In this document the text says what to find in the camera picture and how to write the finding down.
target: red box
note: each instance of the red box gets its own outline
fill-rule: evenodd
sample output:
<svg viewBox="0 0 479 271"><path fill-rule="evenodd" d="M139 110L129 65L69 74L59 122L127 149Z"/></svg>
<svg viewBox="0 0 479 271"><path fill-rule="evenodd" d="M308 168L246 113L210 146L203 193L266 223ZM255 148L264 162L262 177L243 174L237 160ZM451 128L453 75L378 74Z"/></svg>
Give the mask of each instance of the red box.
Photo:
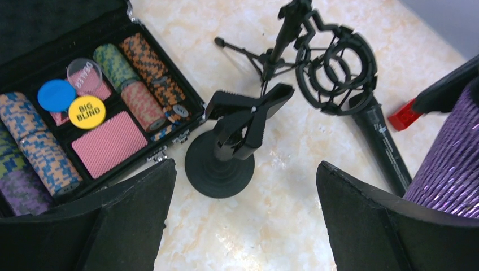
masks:
<svg viewBox="0 0 479 271"><path fill-rule="evenodd" d="M414 103L414 100L415 99L410 100L403 107L387 118L394 129L398 131L405 130L423 115L422 113L412 110L412 104Z"/></svg>

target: microphone handle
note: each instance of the microphone handle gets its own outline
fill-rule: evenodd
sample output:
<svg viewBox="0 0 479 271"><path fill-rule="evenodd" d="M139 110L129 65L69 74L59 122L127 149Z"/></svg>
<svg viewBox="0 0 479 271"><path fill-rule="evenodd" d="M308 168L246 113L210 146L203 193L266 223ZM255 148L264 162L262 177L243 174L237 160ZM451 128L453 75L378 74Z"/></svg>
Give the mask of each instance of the microphone handle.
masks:
<svg viewBox="0 0 479 271"><path fill-rule="evenodd" d="M393 193L402 197L411 184L411 175L389 133L377 102L352 118L363 133Z"/></svg>

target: table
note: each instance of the table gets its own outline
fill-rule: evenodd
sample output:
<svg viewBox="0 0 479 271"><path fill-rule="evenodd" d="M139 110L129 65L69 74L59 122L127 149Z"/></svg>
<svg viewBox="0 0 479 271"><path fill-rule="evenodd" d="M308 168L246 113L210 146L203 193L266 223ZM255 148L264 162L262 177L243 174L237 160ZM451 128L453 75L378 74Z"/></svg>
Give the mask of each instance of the table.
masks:
<svg viewBox="0 0 479 271"><path fill-rule="evenodd" d="M262 53L275 44L282 23L277 13L286 0L132 3L134 14L206 102L219 89L259 95L259 77L248 60L219 49L213 39L222 36ZM374 49L379 70L375 96L386 116L465 62L398 0L314 0L313 6L326 22L356 29ZM295 52L290 49L284 56L292 60ZM294 72L276 78L270 87L276 82L297 88ZM444 119L431 114L393 132L412 176ZM389 191L352 119L314 110L297 89L267 122L251 184L223 200L196 192L184 172L189 144L213 126L207 122L186 143L168 150L178 174L155 270L335 270L315 184L318 164L326 160Z"/></svg>

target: purple textured surface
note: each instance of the purple textured surface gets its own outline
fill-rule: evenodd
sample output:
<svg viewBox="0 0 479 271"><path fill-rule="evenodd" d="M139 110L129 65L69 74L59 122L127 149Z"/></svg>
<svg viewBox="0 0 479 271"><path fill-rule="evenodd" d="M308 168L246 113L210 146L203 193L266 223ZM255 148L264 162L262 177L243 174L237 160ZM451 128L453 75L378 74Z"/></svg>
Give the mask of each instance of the purple textured surface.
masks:
<svg viewBox="0 0 479 271"><path fill-rule="evenodd" d="M53 199L32 168L10 172L0 178L0 192L15 216L39 215L54 206Z"/></svg>
<svg viewBox="0 0 479 271"><path fill-rule="evenodd" d="M479 218L479 107L471 98L471 84L441 127L404 198Z"/></svg>

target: tripod foot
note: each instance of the tripod foot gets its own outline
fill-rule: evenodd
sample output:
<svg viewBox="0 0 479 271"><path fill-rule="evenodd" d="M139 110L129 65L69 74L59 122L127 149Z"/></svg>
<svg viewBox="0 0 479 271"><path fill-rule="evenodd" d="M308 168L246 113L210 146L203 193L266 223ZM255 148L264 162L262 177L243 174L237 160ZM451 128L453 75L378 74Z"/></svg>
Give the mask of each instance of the tripod foot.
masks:
<svg viewBox="0 0 479 271"><path fill-rule="evenodd" d="M217 144L213 131L197 137L188 148L185 171L191 185L201 194L224 199L241 192L250 183L255 169L254 157L219 161L213 154Z"/></svg>
<svg viewBox="0 0 479 271"><path fill-rule="evenodd" d="M221 48L225 47L225 41L224 41L223 38L216 37L215 38L215 43L216 43L216 45L220 46Z"/></svg>

